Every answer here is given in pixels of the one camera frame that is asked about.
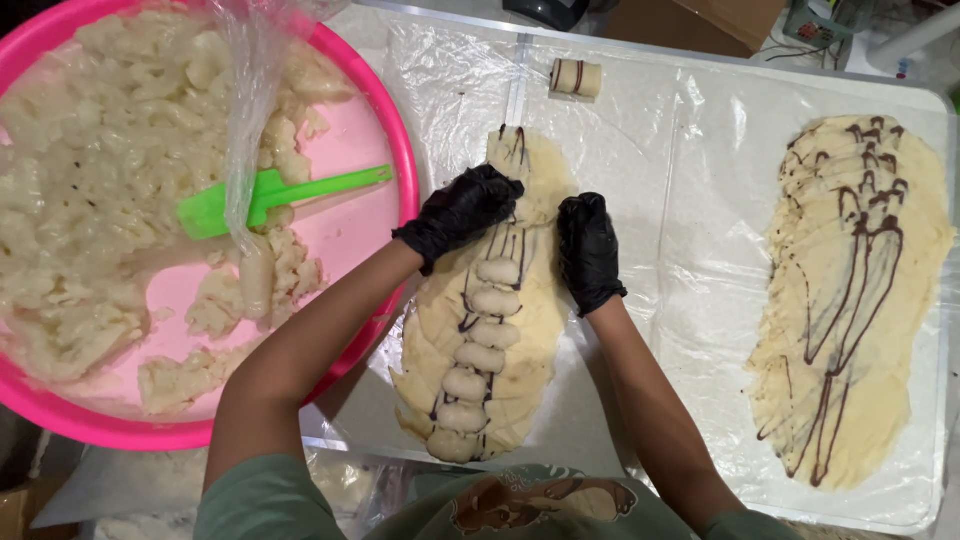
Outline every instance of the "cardboard box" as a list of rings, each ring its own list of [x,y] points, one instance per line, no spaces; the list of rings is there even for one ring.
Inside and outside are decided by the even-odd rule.
[[[760,50],[785,0],[621,0],[603,37],[749,58]]]
[[[40,509],[57,493],[69,475],[30,480],[0,493],[0,540],[72,540],[80,533],[77,525],[30,529]]]

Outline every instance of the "green spatula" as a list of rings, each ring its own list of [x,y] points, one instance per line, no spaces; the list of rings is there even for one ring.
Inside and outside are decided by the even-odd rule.
[[[247,216],[247,227],[263,225],[267,221],[267,209],[337,191],[386,182],[393,177],[390,165],[382,165],[306,184],[288,186],[283,183],[280,173],[275,169],[257,173],[250,214]],[[224,218],[226,207],[227,187],[224,184],[214,185],[180,202],[177,205],[177,217],[191,238],[203,240],[230,232]]]

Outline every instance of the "printed graphic on shirt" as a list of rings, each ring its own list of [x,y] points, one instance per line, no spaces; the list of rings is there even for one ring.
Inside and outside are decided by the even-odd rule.
[[[561,510],[611,522],[630,514],[636,505],[636,493],[609,479],[572,477],[531,482],[508,472],[481,479],[453,502],[453,526],[471,535],[484,527],[527,527]]]

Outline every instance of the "green shirt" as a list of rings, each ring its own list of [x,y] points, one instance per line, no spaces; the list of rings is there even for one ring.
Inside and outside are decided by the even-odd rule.
[[[542,465],[509,467],[452,480],[384,521],[365,540],[696,540],[643,483],[592,479]],[[255,457],[204,495],[195,540],[344,540],[306,465],[290,455]],[[727,512],[704,540],[801,540],[757,512]]]

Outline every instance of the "black glove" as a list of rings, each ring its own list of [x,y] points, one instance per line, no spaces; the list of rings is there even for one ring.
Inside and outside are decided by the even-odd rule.
[[[467,169],[434,191],[417,219],[394,230],[394,238],[423,256],[420,273],[429,276],[438,258],[482,238],[487,229],[514,213],[522,196],[523,184],[507,179],[492,165]]]
[[[584,317],[611,296],[627,296],[620,282],[616,233],[603,195],[567,197],[557,217],[560,230],[560,270],[566,287]]]

